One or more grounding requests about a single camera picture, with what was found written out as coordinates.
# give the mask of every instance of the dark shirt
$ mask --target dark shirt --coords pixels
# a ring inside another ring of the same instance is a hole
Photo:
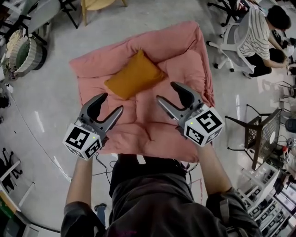
[[[220,201],[225,199],[229,206],[227,225],[220,214]],[[228,236],[228,226],[244,229],[249,237],[261,236],[234,189],[210,195],[204,207],[194,202],[186,180],[174,174],[147,175],[124,181],[116,187],[112,203],[107,230],[87,204],[68,204],[61,236],[219,237]]]

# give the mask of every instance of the concrete floor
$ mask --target concrete floor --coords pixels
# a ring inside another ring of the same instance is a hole
[[[129,6],[123,7],[118,0],[102,11],[88,12],[88,26],[80,24],[77,30],[64,13],[54,19],[46,63],[40,70],[13,83],[17,106],[12,101],[11,107],[0,112],[5,117],[5,122],[0,125],[0,148],[5,146],[13,150],[24,171],[12,198],[18,201],[32,181],[36,184],[21,208],[29,219],[57,230],[63,219],[69,182],[50,159],[56,159],[69,176],[73,174],[76,157],[66,150],[62,139],[68,125],[78,116],[80,104],[77,80],[68,62],[132,35],[186,20],[200,24],[205,40],[217,41],[222,33],[219,23],[225,20],[225,15],[218,9],[209,10],[206,3],[197,0],[128,0]],[[81,21],[80,10],[73,16],[76,21]],[[278,107],[278,98],[283,93],[275,84],[282,80],[292,82],[281,69],[257,80],[250,80],[241,72],[230,73],[227,66],[217,70],[212,67],[212,63],[219,60],[217,50],[208,47],[208,54],[216,109],[222,117],[229,115],[249,121],[256,114],[251,110],[246,113],[247,103],[262,113],[272,112]],[[227,121],[222,134],[214,141],[216,152],[235,187],[241,166],[249,168],[250,161],[239,152],[227,150],[227,146],[240,147],[243,140],[243,130]],[[99,158],[108,167],[109,162],[115,160],[112,155],[100,155]],[[94,161],[93,173],[104,170]],[[192,173],[192,180],[196,181],[192,191],[196,202],[205,204],[206,192],[201,177],[198,167]],[[104,202],[110,211],[106,176],[94,176],[92,187],[93,205]]]

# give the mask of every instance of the pink blanket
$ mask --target pink blanket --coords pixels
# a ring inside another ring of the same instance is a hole
[[[122,100],[110,91],[104,81],[120,71],[129,59],[143,49],[167,78],[153,88]],[[185,83],[198,91],[203,101],[214,106],[211,72],[203,34],[196,22],[183,22],[159,31],[146,32],[73,59],[70,65],[78,78],[81,103],[107,92],[98,120],[117,106],[124,111],[107,134],[109,141],[101,153],[125,153],[197,162],[197,151],[175,129],[156,102],[156,95],[182,107],[171,81]]]

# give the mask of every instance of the orange pillow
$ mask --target orange pillow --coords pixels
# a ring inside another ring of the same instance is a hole
[[[104,84],[114,94],[128,100],[140,91],[151,88],[164,77],[165,74],[145,57],[143,50],[139,50],[121,71]]]

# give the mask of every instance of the striped shirt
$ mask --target striped shirt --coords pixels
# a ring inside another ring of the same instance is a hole
[[[269,60],[269,34],[270,30],[262,11],[252,9],[249,34],[240,47],[240,52],[245,57],[258,54],[261,58]]]

